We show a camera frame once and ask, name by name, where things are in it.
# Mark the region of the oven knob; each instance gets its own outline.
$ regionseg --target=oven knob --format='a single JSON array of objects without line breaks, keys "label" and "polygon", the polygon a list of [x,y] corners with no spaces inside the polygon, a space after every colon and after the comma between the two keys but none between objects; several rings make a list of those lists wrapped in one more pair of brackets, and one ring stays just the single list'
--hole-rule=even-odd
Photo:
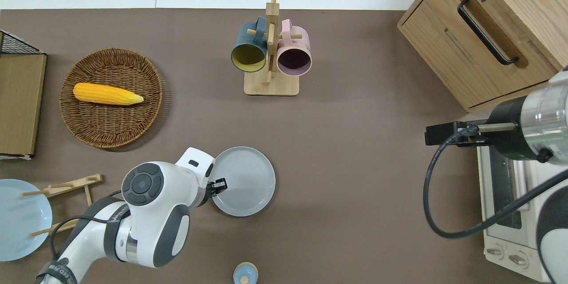
[{"label": "oven knob", "polygon": [[491,246],[493,246],[493,247],[485,249],[485,255],[491,254],[495,258],[502,260],[503,259],[503,248],[501,247],[501,245],[493,243],[493,245],[491,245]]},{"label": "oven knob", "polygon": [[509,260],[522,268],[528,268],[529,262],[527,256],[523,252],[517,252],[515,255],[509,255]]},{"label": "oven knob", "polygon": [[488,254],[491,254],[491,255],[502,255],[503,254],[503,252],[501,252],[501,250],[499,250],[499,249],[487,249],[487,250],[485,250],[485,252],[487,252]]}]

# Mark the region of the round wicker tray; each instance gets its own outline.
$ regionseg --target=round wicker tray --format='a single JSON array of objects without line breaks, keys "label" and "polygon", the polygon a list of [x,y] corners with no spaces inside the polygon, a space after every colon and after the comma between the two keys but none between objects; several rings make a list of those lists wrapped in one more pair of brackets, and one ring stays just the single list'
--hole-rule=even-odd
[{"label": "round wicker tray", "polygon": [[[105,84],[130,90],[144,98],[131,106],[83,102],[73,95],[79,82]],[[65,126],[79,141],[97,148],[126,145],[146,132],[162,106],[162,80],[139,53],[108,48],[77,62],[63,81],[59,110]]]}]

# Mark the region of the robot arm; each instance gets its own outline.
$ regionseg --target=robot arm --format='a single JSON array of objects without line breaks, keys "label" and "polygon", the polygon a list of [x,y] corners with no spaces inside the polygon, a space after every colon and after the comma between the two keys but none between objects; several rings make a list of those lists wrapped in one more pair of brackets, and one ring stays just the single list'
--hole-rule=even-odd
[{"label": "robot arm", "polygon": [[176,164],[147,162],[134,167],[122,182],[124,201],[104,197],[81,220],[57,259],[38,275],[43,284],[79,283],[102,257],[159,268],[180,252],[189,230],[189,209],[227,188],[209,182],[215,159],[188,148]]}]

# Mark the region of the mug handle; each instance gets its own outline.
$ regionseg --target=mug handle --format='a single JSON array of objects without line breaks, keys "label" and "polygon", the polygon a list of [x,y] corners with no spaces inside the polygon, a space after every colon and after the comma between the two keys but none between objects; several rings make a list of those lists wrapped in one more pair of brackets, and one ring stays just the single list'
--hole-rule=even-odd
[{"label": "mug handle", "polygon": [[292,45],[292,36],[290,35],[290,30],[292,29],[292,21],[286,19],[282,21],[282,41],[284,46]]},{"label": "mug handle", "polygon": [[264,17],[259,16],[258,19],[256,20],[256,34],[254,35],[252,41],[254,43],[261,43],[265,33],[266,33],[266,19]]}]

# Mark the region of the oven door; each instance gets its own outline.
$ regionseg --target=oven door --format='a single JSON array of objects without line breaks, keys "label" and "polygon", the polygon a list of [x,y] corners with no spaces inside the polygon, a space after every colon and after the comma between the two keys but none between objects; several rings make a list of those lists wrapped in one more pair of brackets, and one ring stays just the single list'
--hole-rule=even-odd
[{"label": "oven door", "polygon": [[[493,146],[478,148],[481,205],[483,219],[491,217],[527,192],[525,162],[513,161],[501,155]],[[530,203],[485,230],[489,236],[533,247],[534,225],[530,218]]]}]

